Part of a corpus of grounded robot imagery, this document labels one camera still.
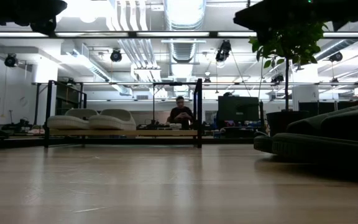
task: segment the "plant pot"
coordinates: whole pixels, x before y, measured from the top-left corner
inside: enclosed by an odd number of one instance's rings
[[[287,126],[295,121],[309,117],[309,111],[281,111],[266,114],[267,122],[270,127],[270,136],[284,133]]]

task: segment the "man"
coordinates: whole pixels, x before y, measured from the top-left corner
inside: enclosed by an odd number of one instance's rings
[[[177,107],[171,110],[169,123],[180,123],[182,129],[189,129],[189,121],[193,122],[193,113],[185,106],[185,99],[178,96]]]

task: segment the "white seat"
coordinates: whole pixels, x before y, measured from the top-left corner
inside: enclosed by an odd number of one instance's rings
[[[101,115],[90,117],[89,126],[91,129],[136,130],[131,112],[116,109],[103,110]]]
[[[56,115],[48,118],[48,128],[57,130],[88,130],[88,119],[98,112],[91,109],[71,109],[66,115]]]

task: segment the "wooden floor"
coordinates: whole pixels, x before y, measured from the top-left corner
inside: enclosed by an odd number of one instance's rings
[[[0,150],[0,223],[358,223],[358,181],[252,146]]]

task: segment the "wooden shelf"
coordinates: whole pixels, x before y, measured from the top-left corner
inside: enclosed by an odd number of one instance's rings
[[[195,130],[50,130],[54,136],[197,136]]]

